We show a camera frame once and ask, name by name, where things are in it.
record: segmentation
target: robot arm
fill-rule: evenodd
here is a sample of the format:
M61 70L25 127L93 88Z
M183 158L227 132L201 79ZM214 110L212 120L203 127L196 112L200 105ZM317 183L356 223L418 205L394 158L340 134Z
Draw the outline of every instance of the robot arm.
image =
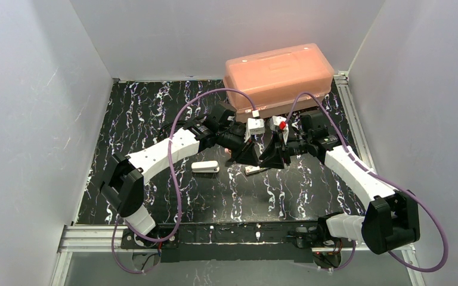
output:
M348 147L349 153L344 150L320 111L304 112L300 119L302 131L298 130L295 138L289 136L285 118L274 116L270 120L273 138L260 157L260 166L283 169L290 163L290 156L310 153L340 176L366 208L365 216L332 213L320 217L315 230L317 238L320 241L335 237L364 241L376 254L419 240L417 202L370 176L371 168L354 154L352 148Z
M219 103L204 121L190 120L172 139L172 159L177 162L215 144L231 150L231 160L261 168L283 169L290 157L309 153L337 173L353 190L366 208L365 216L332 213L318 220L315 236L319 241L348 238L364 241L368 248L381 254L420 238L417 204L407 195L381 183L356 166L365 164L352 153L349 158L338 136L320 111L301 114L302 130L289 134L285 118L270 120L273 137L258 158L251 135L264 133L264 121L249 119L235 122L236 110ZM155 222L143 205L144 185L169 166L169 139L127 156L114 154L105 169L101 193L125 218L128 224L145 235Z
M257 118L248 119L247 124L235 122L235 115L234 107L220 102L204 121L190 120L173 135L173 163L218 144L231 150L232 161L258 166L251 135L264 133L264 121L258 118L258 112L254 114ZM153 176L169 166L168 145L169 138L127 156L113 154L100 185L101 193L118 214L143 235L156 226L143 205L143 188Z

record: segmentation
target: table surface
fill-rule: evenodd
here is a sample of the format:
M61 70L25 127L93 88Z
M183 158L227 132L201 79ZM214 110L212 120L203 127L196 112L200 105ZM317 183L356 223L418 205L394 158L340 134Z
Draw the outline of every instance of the table surface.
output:
M172 122L180 108L196 95L223 88L221 80L115 83L95 147L94 159L77 224L107 225L115 222L115 210L99 194L106 162L113 152L133 153L157 142L159 128ZM225 93L205 97L189 107L184 118L208 113ZM333 82L324 106L354 146L345 112ZM292 119L298 122L298 112ZM268 128L258 136L259 148L271 138ZM268 170L246 176L243 166L226 166L229 156L217 146L176 164L182 193L182 222L273 222L314 220L333 212L363 215L364 208L354 193L320 162L308 154L292 158L283 170ZM195 161L219 161L216 175L194 175ZM175 191L168 170L160 172L144 188L145 206L157 223L174 222L177 213Z

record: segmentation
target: orange plastic box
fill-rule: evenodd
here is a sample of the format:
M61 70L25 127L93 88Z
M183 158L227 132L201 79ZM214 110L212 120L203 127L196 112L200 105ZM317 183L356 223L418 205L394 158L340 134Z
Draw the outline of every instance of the orange plastic box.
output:
M293 46L235 58L225 62L224 85L247 93L259 109L261 118L288 113L296 96L308 91L323 100L331 91L335 71L316 44ZM242 95L228 92L236 119L251 117L250 102ZM302 96L295 110L316 106Z

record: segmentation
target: gray wall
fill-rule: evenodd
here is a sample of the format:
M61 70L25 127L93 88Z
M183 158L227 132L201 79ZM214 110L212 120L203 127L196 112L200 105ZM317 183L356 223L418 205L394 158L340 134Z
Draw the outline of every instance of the gray wall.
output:
M71 0L112 77L220 79L225 61L315 42L347 70L384 0Z
M447 231L450 258L426 282L458 285L458 1L386 1L350 85L377 170L423 198ZM442 244L421 220L417 258L430 267Z
M0 0L0 285L47 285L112 80L69 0Z

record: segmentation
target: white eraser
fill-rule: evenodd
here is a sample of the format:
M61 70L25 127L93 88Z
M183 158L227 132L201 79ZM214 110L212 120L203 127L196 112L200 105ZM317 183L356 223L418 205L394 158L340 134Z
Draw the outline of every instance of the white eraser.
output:
M220 171L217 161L194 162L190 167L193 173L218 173Z

